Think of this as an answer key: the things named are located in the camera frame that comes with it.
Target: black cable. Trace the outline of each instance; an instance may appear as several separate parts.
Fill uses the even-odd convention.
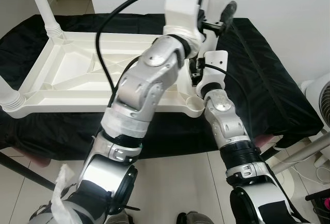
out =
[[[116,84],[116,86],[115,86],[115,88],[114,88],[114,90],[113,90],[113,92],[112,92],[112,95],[111,95],[110,100],[109,100],[109,103],[108,103],[108,107],[111,107],[111,105],[112,105],[112,103],[113,103],[113,101],[114,101],[114,97],[116,96],[116,93],[117,93],[117,91],[118,91],[118,85],[119,85],[119,82],[120,82],[120,80],[122,79],[124,73],[127,72],[127,70],[128,70],[131,66],[133,66],[134,63],[136,63],[136,62],[139,60],[139,57],[140,57],[140,56],[134,58],[134,59],[133,59],[133,60],[132,60],[132,61],[131,61],[126,67],[125,67],[125,69],[124,69],[122,75],[120,76],[120,78],[119,78],[119,80],[118,80],[118,82],[117,82],[117,84]]]
[[[248,126],[249,126],[249,129],[250,129],[250,138],[251,140],[254,139],[253,137],[253,131],[252,131],[252,116],[251,116],[251,109],[250,109],[250,102],[249,102],[249,99],[248,99],[248,94],[246,93],[246,91],[244,90],[244,88],[242,87],[242,85],[240,84],[240,82],[230,73],[228,73],[227,71],[225,70],[222,70],[221,68],[217,68],[215,66],[212,66],[212,65],[209,65],[209,64],[205,64],[204,65],[206,68],[212,68],[212,69],[215,69],[215,70],[218,70],[222,73],[224,73],[225,75],[228,75],[230,78],[232,78],[232,80],[234,80],[236,82],[236,84],[239,86],[239,88],[241,89],[243,95],[244,95],[244,98],[246,100],[246,104],[247,104],[247,115],[248,115],[248,119],[249,119],[249,123],[248,123]],[[287,196],[287,194],[285,193],[284,189],[282,188],[281,184],[279,183],[277,177],[275,176],[274,172],[271,170],[271,168],[269,167],[269,165],[265,162],[265,160],[261,157],[261,155],[258,153],[258,156],[260,158],[260,160],[266,165],[268,171],[269,171],[269,174],[273,177],[273,179],[275,180],[275,182],[278,184],[280,190],[283,192],[284,196],[286,197],[289,205],[290,205],[290,208],[292,209],[293,213],[295,214],[295,217],[298,218],[301,222],[306,222],[306,223],[310,223],[308,220],[306,220],[299,212],[298,210],[295,208],[295,206],[292,204],[291,200],[289,199],[289,197]]]
[[[129,5],[133,4],[134,2],[136,2],[138,0],[127,0],[125,3],[121,4],[119,7],[117,7],[112,13],[110,13],[110,15],[107,17],[107,19],[103,22],[103,24],[100,26],[100,29],[98,30],[98,32],[96,33],[96,39],[95,39],[95,46],[96,46],[96,52],[97,52],[97,56],[100,60],[101,66],[104,70],[104,73],[110,83],[110,87],[112,92],[114,92],[114,84],[113,81],[111,79],[111,76],[107,70],[107,67],[104,63],[102,54],[101,54],[101,49],[100,49],[100,37],[101,37],[101,33],[104,29],[104,27],[108,24],[108,22],[115,16],[117,15],[119,12],[121,12],[122,10],[124,10],[126,7],[128,7]]]

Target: white pole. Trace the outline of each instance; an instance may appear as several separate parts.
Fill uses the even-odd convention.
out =
[[[25,98],[12,89],[0,76],[0,105],[4,111],[13,110],[24,104]]]
[[[59,37],[63,34],[60,25],[56,22],[47,0],[35,0],[40,11],[45,29],[49,37]]]
[[[310,157],[311,155],[321,151],[322,149],[330,145],[330,132],[324,134],[317,140],[313,141],[311,144],[305,146],[303,149],[297,151],[293,155],[287,157],[282,162],[272,167],[274,174],[278,174],[285,169],[294,166],[295,164],[303,161],[304,159]]]

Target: black cloth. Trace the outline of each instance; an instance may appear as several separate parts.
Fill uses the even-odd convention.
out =
[[[64,31],[96,32],[106,14],[56,16]],[[105,33],[162,34],[163,14],[119,14]],[[40,15],[25,20],[0,40],[0,75],[18,90],[48,37]],[[285,135],[298,139],[322,127],[318,115],[248,19],[234,19],[217,49],[227,50],[228,71],[234,74],[252,101],[253,134]],[[237,85],[226,77],[226,90],[246,123],[247,112]],[[0,112],[0,142],[31,154],[53,159],[84,159],[91,136],[103,113],[34,113],[13,119]],[[140,158],[182,155],[217,149],[204,116],[156,113],[143,139]]]

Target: silver cylinder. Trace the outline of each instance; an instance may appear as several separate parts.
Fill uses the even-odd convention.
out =
[[[127,171],[132,165],[123,165],[103,156],[95,156],[80,178],[93,182],[114,197]]]

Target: white cord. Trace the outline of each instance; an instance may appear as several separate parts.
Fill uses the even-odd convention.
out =
[[[319,169],[324,169],[324,170],[327,170],[328,172],[330,172],[330,170],[328,168],[325,168],[325,167],[318,167],[316,168],[316,177],[318,178],[318,180],[320,180],[322,183],[325,183],[325,184],[330,184],[330,182],[328,181],[324,181],[320,178],[319,176]]]
[[[305,158],[305,159],[303,159],[302,161],[295,161],[295,162],[284,162],[284,161],[280,161],[279,159],[279,161],[281,162],[281,163],[283,163],[283,164],[297,164],[297,163],[299,163],[299,162],[303,162],[303,161],[306,161],[306,160],[308,160],[309,158],[311,158],[313,155],[315,155],[315,154],[312,154],[310,157],[308,157],[308,158]]]
[[[305,178],[305,179],[308,179],[308,180],[310,180],[310,181],[312,181],[312,182],[314,182],[314,183],[317,183],[317,184],[320,184],[320,185],[323,185],[323,186],[329,186],[328,183],[322,184],[322,183],[319,183],[319,182],[317,182],[317,181],[315,181],[315,180],[313,180],[313,179],[310,179],[310,178],[308,178],[308,177],[305,177],[305,176],[302,175],[300,172],[298,172],[296,169],[294,169],[293,166],[291,166],[291,168],[292,168],[294,171],[296,171],[296,173],[298,173],[300,176],[302,176],[302,177]]]
[[[276,157],[275,157],[275,158],[276,158],[279,162],[284,163],[284,164],[296,164],[296,163],[299,163],[299,162],[303,162],[303,161],[308,160],[308,159],[311,158],[313,155],[311,155],[310,157],[308,157],[308,158],[306,158],[306,159],[303,159],[302,161],[295,161],[295,162],[283,162],[283,161],[279,160],[278,158],[276,158]],[[320,179],[320,177],[319,177],[319,175],[318,175],[318,169],[320,169],[320,168],[323,168],[323,169],[325,169],[325,170],[327,170],[327,171],[330,172],[330,170],[327,169],[327,168],[325,168],[325,167],[317,167],[317,168],[316,168],[316,177],[317,177],[318,180],[320,180],[322,183],[317,182],[317,181],[315,181],[315,180],[313,180],[313,179],[310,179],[310,178],[308,178],[308,177],[305,177],[305,176],[302,175],[300,172],[298,172],[298,171],[294,168],[294,166],[291,166],[291,168],[292,168],[294,171],[296,171],[296,173],[298,173],[298,174],[299,174],[300,176],[302,176],[303,178],[305,178],[305,179],[307,179],[307,180],[310,180],[310,181],[312,181],[312,182],[314,182],[314,183],[317,183],[317,184],[320,184],[320,185],[323,185],[323,186],[329,186],[329,184],[330,184],[330,182],[326,182],[326,181]]]

